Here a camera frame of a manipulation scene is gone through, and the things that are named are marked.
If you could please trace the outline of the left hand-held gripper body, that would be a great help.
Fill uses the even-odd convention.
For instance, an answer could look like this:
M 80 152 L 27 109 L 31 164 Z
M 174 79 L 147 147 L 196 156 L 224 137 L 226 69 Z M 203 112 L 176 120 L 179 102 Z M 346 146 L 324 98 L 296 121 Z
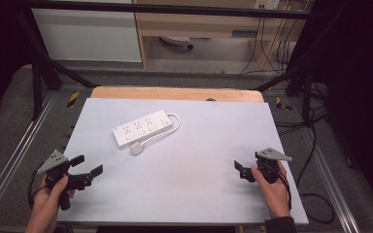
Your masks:
M 70 160 L 60 151 L 55 150 L 38 169 L 39 174 L 46 173 L 46 187 L 48 189 L 52 189 L 64 175 L 69 178 L 69 182 L 58 199 L 58 204 L 62 211 L 66 211 L 71 207 L 68 194 L 69 190 L 84 190 L 87 186 L 91 186 L 92 183 L 90 172 L 79 175 L 69 173 L 69 169 L 71 168 Z

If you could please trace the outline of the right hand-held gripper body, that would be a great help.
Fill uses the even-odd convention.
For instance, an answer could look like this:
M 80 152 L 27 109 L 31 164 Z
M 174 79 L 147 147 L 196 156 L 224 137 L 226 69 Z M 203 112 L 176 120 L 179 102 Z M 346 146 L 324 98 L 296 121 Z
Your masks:
M 269 183 L 274 183 L 280 177 L 279 160 L 292 161 L 290 156 L 272 148 L 257 151 L 255 158 L 257 169 Z

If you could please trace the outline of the person's right hand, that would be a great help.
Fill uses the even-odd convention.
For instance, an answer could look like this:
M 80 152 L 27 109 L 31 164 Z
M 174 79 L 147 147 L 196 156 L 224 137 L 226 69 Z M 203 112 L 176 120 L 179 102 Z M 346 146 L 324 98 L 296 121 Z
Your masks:
M 281 180 L 269 183 L 257 167 L 251 168 L 255 180 L 261 189 L 265 204 L 271 218 L 290 216 L 288 191 Z

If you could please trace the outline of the person's left hand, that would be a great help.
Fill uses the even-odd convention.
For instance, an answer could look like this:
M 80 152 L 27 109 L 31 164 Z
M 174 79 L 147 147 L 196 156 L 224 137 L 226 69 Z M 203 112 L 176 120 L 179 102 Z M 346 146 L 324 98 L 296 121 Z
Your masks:
M 43 178 L 40 184 L 40 190 L 34 197 L 34 205 L 31 215 L 35 213 L 48 213 L 57 214 L 58 216 L 58 199 L 68 182 L 69 178 L 64 175 L 52 189 L 48 189 L 46 188 L 46 178 Z

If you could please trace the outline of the white power plug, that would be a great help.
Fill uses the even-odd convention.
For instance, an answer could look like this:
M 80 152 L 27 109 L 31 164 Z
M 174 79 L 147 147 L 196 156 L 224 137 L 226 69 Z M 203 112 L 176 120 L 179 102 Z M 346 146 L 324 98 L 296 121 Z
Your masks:
M 138 155 L 138 154 L 140 154 L 140 153 L 144 150 L 144 148 L 143 148 L 143 146 L 142 146 L 140 143 L 136 142 L 136 143 L 134 143 L 134 144 L 130 147 L 130 150 L 131 150 L 131 152 L 132 152 L 134 155 Z

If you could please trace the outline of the white table board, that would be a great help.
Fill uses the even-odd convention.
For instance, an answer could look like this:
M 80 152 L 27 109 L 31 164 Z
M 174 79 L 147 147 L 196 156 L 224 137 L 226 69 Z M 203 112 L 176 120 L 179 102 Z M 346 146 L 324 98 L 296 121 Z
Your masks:
M 115 127 L 163 110 L 179 129 L 134 155 L 119 147 Z M 255 163 L 255 153 L 282 144 L 265 103 L 89 98 L 65 150 L 85 162 L 72 173 L 101 166 L 102 174 L 78 192 L 61 222 L 84 224 L 255 224 L 268 211 L 257 183 L 234 164 Z

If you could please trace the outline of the yellow black tape strip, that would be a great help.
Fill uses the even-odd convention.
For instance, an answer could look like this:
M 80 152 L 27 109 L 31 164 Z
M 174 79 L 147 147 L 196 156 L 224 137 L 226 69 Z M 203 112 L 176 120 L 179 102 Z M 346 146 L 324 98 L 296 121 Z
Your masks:
M 80 95 L 80 92 L 79 91 L 74 91 L 68 101 L 68 104 L 67 104 L 67 108 L 73 108 L 78 97 Z
M 276 97 L 276 107 L 286 111 L 292 111 L 292 107 L 289 105 L 284 105 L 280 97 Z

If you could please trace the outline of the white power strip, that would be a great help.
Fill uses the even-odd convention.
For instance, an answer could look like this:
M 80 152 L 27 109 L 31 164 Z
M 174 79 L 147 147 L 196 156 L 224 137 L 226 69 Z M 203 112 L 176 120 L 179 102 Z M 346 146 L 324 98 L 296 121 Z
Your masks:
M 172 126 L 173 122 L 169 116 L 163 110 L 160 110 L 115 127 L 113 134 L 118 145 L 124 147 L 148 139 L 150 136 L 170 129 Z

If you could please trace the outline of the wooden table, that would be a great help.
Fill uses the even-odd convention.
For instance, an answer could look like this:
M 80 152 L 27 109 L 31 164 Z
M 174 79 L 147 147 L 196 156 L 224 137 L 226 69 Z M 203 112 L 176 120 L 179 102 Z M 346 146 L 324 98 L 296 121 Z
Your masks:
M 207 101 L 213 99 L 223 102 L 263 103 L 259 91 L 212 88 L 176 88 L 176 87 L 136 87 L 136 86 L 98 86 L 91 98 L 109 99 L 152 99 L 152 100 L 193 100 Z

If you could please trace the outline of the white cabinet panel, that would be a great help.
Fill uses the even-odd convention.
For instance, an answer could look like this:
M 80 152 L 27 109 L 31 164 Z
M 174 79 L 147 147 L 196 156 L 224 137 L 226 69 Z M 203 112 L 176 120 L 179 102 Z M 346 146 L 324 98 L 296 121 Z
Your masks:
M 133 13 L 33 9 L 51 58 L 141 62 Z

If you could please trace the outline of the office chair base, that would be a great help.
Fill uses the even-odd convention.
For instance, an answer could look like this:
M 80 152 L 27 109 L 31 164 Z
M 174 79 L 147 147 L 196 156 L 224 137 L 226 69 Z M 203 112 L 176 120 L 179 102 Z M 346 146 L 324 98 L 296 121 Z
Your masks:
M 161 40 L 172 45 L 187 47 L 189 50 L 193 49 L 189 37 L 161 37 Z

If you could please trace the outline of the wooden desk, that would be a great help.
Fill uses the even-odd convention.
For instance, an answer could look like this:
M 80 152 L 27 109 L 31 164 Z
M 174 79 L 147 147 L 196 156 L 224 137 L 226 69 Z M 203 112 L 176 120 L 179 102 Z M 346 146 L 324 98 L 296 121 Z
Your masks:
M 280 0 L 278 11 L 309 12 L 315 0 Z M 198 7 L 254 8 L 255 0 L 132 0 L 134 4 Z M 217 17 L 198 15 L 135 15 L 141 55 L 148 58 L 148 39 L 152 37 L 243 38 L 254 48 L 261 70 L 272 67 L 273 51 L 279 42 L 295 43 L 303 29 L 303 19 Z

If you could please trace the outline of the aluminium rail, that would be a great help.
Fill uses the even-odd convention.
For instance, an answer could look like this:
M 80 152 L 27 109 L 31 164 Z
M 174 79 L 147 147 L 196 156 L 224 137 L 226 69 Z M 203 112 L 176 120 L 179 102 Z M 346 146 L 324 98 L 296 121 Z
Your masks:
M 330 208 L 335 218 L 339 220 L 343 231 L 345 233 L 359 233 L 356 219 L 319 147 L 315 127 L 306 127 L 302 132 L 311 150 L 308 153 L 307 161 L 296 179 L 297 185 L 305 188 L 306 185 L 312 181 L 312 173 L 308 172 L 307 168 L 310 162 L 313 161 L 315 165 L 315 174 L 320 177 L 319 183 L 323 185 L 326 191 L 326 200 L 330 203 Z
M 5 192 L 8 183 L 12 179 L 17 167 L 19 166 L 21 160 L 23 159 L 24 155 L 27 153 L 31 143 L 35 135 L 37 134 L 38 130 L 40 129 L 42 123 L 44 122 L 51 105 L 53 103 L 54 97 L 57 95 L 56 92 L 51 91 L 48 96 L 46 97 L 43 110 L 38 114 L 35 120 L 32 120 L 29 124 L 26 132 L 23 134 L 20 142 L 17 144 L 16 149 L 12 153 L 9 161 L 7 162 L 6 166 L 4 167 L 3 171 L 0 174 L 0 199 Z

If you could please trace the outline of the black metal frame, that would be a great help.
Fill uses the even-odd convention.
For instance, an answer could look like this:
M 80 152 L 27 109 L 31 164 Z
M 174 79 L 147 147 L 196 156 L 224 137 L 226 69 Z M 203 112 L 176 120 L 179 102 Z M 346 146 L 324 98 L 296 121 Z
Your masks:
M 198 6 L 174 6 L 151 4 L 125 4 L 102 2 L 77 2 L 77 1 L 53 1 L 53 0 L 16 0 L 12 6 L 13 14 L 20 28 L 28 38 L 34 60 L 33 93 L 35 120 L 43 110 L 41 81 L 45 80 L 50 89 L 60 89 L 60 81 L 54 70 L 58 70 L 70 79 L 81 83 L 85 87 L 96 87 L 63 65 L 54 61 L 48 55 L 43 44 L 37 38 L 37 33 L 30 26 L 30 21 L 25 16 L 25 11 L 34 9 L 93 11 L 93 12 L 123 12 L 142 14 L 169 14 L 169 15 L 198 15 L 198 16 L 223 16 L 223 17 L 258 17 L 258 18 L 288 18 L 288 19 L 322 19 L 328 17 L 326 12 L 290 12 L 278 10 L 246 10 L 238 8 L 198 7 Z

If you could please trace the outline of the white wall socket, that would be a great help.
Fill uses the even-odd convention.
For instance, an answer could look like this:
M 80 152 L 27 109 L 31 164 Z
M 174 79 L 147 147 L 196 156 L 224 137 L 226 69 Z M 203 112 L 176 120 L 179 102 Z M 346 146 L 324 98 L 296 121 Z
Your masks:
M 254 8 L 259 10 L 276 10 L 280 0 L 255 0 Z

